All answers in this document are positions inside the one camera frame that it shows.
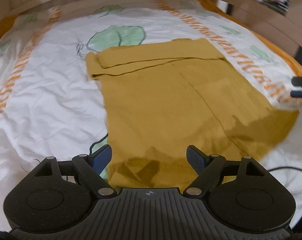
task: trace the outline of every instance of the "cloth fold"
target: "cloth fold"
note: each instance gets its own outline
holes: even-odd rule
[[[259,160],[298,115],[270,105],[206,39],[114,47],[86,60],[102,83],[112,186],[183,190],[196,177],[188,145]]]

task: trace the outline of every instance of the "yellow cloth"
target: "yellow cloth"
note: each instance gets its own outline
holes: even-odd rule
[[[0,22],[0,39],[3,37],[3,35],[8,32],[9,30],[12,29],[14,25],[14,21],[17,18],[17,15],[14,16],[8,16],[5,17],[1,22]]]
[[[233,21],[233,22],[241,25],[242,27],[245,27],[248,30],[250,30],[250,28],[248,26],[246,26],[245,24],[243,24],[238,19],[235,19],[234,17],[232,17],[232,16],[226,14],[225,12],[221,11],[218,7],[216,7],[216,5],[215,5],[214,2],[212,2],[210,0],[199,0],[199,2],[201,3],[202,7],[205,8],[206,10],[215,12],[215,13],[221,15],[222,17],[225,17],[225,18],[227,18],[227,19],[229,19],[229,20],[231,20],[231,21]],[[275,53],[278,56],[280,56],[288,64],[288,66],[291,68],[291,70],[293,71],[293,73],[296,76],[302,76],[302,66],[293,57],[291,57],[288,53],[284,52],[278,46],[274,45],[272,42],[270,42],[266,38],[262,37],[258,33],[255,33],[252,30],[250,30],[250,31],[259,40],[261,40],[273,53]]]
[[[86,61],[102,83],[113,186],[183,190],[196,177],[188,145],[259,159],[298,115],[271,106],[206,39],[114,47]]]

